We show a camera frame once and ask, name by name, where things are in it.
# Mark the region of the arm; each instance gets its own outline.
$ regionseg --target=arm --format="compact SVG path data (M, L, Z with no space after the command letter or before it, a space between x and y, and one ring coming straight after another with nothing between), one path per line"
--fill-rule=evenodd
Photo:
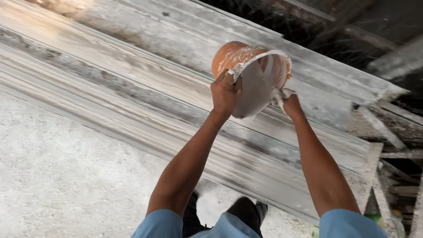
M283 108L297 130L302 170L318 215L337 208L360 213L337 163L311 129L297 95L285 99Z
M220 128L238 105L242 80L233 84L233 75L224 70L210 85L213 110L203 126L169 162L150 197L147 214L169 209L183 216L191 193L197 185Z

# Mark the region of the concrete floor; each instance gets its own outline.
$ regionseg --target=concrete floor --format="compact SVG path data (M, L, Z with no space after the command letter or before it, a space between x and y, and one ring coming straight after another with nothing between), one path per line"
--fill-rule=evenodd
M0 237L129 237L167 162L0 91ZM198 216L213 226L241 196L201 180ZM309 237L271 208L264 237Z

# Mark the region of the bucket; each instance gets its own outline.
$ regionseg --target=bucket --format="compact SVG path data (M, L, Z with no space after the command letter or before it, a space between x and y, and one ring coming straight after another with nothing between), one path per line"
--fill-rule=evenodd
M291 59L282 50L268 50L242 42L228 42L214 55L215 78L225 69L242 75L242 97L232 113L235 118L254 117L272 100L272 88L282 88L291 77Z

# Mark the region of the left hand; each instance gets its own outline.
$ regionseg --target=left hand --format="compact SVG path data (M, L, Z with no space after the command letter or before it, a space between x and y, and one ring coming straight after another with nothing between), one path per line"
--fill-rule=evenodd
M242 96L242 78L233 83L233 75L225 69L210 85L213 98L213 111L227 120L238 105Z

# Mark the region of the hand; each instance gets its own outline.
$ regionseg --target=hand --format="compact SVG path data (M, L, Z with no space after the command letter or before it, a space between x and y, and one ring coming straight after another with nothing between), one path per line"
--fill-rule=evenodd
M291 94L291 96L289 96L287 99L282 99L282 101L283 109L292 120L305 117L296 94Z
M210 85L213 98L213 111L227 120L238 105L242 96L242 78L233 83L233 75L225 69Z

